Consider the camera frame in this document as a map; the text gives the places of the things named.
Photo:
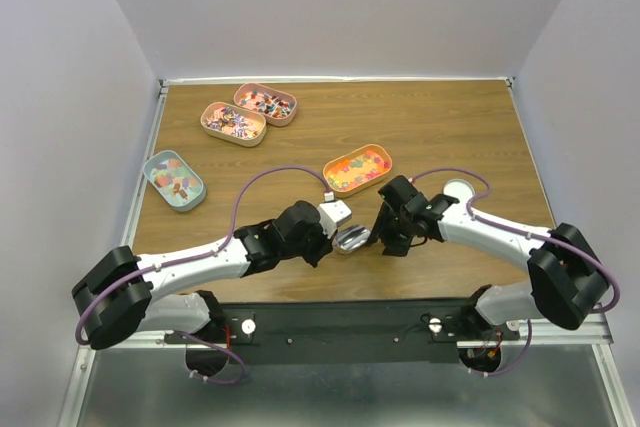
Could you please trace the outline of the white round lid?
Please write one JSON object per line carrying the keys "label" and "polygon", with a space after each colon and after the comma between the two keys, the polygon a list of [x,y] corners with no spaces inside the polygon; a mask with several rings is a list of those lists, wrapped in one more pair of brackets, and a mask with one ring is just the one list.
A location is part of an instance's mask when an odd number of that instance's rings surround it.
{"label": "white round lid", "polygon": [[466,180],[451,179],[444,184],[443,193],[460,201],[467,201],[475,195],[475,189]]}

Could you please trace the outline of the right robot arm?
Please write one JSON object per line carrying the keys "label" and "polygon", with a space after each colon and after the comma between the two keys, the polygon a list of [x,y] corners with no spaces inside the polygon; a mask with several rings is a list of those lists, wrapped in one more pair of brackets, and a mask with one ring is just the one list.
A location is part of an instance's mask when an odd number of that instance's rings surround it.
{"label": "right robot arm", "polygon": [[481,212],[473,207],[478,196],[465,180],[451,180],[427,198],[410,179],[397,176],[378,193],[382,205],[367,242],[382,243],[385,255],[404,257],[428,241],[451,242],[527,273],[520,283],[482,286],[465,302],[453,324],[471,338],[516,320],[546,319],[576,330],[613,287],[576,227],[532,227]]}

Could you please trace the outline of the metal scoop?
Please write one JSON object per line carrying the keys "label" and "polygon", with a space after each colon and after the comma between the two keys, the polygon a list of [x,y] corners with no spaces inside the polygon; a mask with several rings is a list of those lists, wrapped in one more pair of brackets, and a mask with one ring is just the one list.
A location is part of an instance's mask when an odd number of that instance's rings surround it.
{"label": "metal scoop", "polygon": [[336,233],[333,246],[338,253],[348,255],[365,246],[370,235],[371,231],[364,225],[351,225]]}

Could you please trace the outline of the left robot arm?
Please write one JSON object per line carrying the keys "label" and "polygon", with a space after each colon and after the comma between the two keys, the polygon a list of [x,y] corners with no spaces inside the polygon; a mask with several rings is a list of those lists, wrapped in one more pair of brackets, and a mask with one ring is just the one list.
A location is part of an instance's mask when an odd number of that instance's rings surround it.
{"label": "left robot arm", "polygon": [[263,273],[294,258],[316,267],[351,216],[342,201],[299,200],[275,219],[209,244],[145,255],[127,245],[113,248],[72,288],[76,342],[112,347],[139,330],[152,304],[187,288]]}

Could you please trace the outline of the orange candy tray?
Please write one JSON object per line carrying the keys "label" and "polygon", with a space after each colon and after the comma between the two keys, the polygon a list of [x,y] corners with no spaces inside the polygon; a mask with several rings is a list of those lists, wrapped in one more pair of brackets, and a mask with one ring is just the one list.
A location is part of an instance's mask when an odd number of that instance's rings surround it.
{"label": "orange candy tray", "polygon": [[347,198],[384,180],[393,161],[377,144],[367,144],[329,161],[322,175],[338,198]]}

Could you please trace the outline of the grey candy tray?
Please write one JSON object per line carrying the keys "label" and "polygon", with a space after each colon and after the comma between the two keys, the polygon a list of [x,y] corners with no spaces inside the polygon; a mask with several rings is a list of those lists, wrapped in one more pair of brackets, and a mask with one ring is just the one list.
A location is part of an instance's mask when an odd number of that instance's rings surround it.
{"label": "grey candy tray", "polygon": [[163,150],[150,157],[143,166],[146,180],[163,200],[177,212],[188,212],[206,197],[202,179],[173,150]]}

